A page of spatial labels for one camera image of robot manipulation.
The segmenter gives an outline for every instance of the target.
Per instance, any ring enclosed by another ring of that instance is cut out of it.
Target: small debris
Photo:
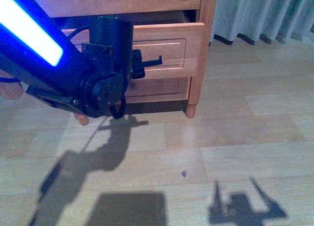
[[[182,171],[181,175],[185,178],[186,177],[186,171]]]

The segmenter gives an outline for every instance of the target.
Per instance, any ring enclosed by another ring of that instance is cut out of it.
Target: robotic arm
[[[82,53],[70,39],[89,29]],[[27,93],[67,111],[99,117],[124,114],[128,82],[145,76],[140,50],[132,50],[133,23],[94,17],[65,36],[35,0],[0,0],[0,66],[29,85]],[[120,110],[114,104],[121,101]]]

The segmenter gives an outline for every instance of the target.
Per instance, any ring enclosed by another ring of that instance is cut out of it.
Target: curtain
[[[314,0],[217,0],[210,40],[214,34],[229,41],[243,34],[256,41],[280,34],[307,36],[314,28]]]

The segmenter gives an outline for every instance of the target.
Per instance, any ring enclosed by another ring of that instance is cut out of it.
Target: curtain fold
[[[256,41],[280,34],[307,36],[314,25],[314,0],[217,0],[211,34],[229,41],[243,34]]]

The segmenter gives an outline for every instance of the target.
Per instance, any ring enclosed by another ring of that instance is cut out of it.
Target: black cable
[[[68,35],[68,39],[71,40],[75,35],[87,29],[88,29],[88,26],[81,26],[78,29],[75,29],[73,32],[71,32],[70,35]]]
[[[16,83],[16,82],[20,82],[20,80],[18,80],[16,78],[0,77],[0,82],[2,82],[2,83]]]

